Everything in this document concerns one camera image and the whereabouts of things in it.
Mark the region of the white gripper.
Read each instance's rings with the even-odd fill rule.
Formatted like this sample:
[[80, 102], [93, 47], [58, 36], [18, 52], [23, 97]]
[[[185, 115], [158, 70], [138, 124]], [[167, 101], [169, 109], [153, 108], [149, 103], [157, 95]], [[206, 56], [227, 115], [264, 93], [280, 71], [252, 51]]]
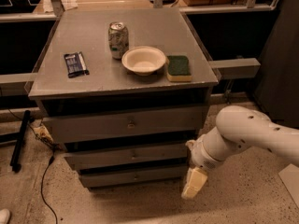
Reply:
[[214, 159], [204, 147], [205, 135], [196, 140], [189, 140], [186, 146], [191, 153], [190, 164], [195, 168], [189, 168], [181, 197], [185, 200], [193, 199], [207, 181], [207, 172], [215, 170], [223, 165], [222, 161]]

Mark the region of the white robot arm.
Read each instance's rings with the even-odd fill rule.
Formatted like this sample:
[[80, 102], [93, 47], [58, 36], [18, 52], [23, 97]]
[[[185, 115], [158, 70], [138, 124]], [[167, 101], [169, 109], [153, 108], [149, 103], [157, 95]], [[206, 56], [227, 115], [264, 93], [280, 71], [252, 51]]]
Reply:
[[224, 107], [215, 127], [196, 140], [189, 140], [190, 164], [183, 199], [193, 199], [207, 181], [207, 173], [249, 147], [259, 147], [299, 165], [299, 131], [278, 125], [264, 113], [238, 105]]

